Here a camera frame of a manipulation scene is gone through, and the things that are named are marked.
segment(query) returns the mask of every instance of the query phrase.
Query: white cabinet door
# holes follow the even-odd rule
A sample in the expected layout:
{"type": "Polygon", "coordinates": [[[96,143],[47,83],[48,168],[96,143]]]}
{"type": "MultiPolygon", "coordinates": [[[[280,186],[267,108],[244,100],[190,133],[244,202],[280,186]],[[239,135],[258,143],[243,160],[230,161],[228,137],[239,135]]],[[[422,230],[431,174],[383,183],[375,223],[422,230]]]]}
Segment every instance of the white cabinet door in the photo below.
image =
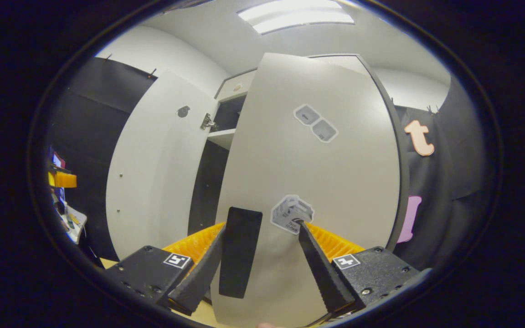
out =
{"type": "Polygon", "coordinates": [[[198,164],[217,101],[166,72],[140,99],[119,136],[107,181],[107,222],[124,259],[144,245],[165,247],[187,236],[198,164]],[[185,118],[176,111],[188,106],[185,118]]]}
{"type": "Polygon", "coordinates": [[[270,222],[285,195],[315,210],[313,224],[368,248],[386,246],[396,218],[400,168],[388,110],[372,79],[321,60],[265,54],[230,149],[216,222],[230,207],[263,213],[243,299],[219,295],[218,322],[305,326],[327,313],[298,236],[270,222]],[[329,143],[293,111],[308,104],[338,131],[329,143]]]}

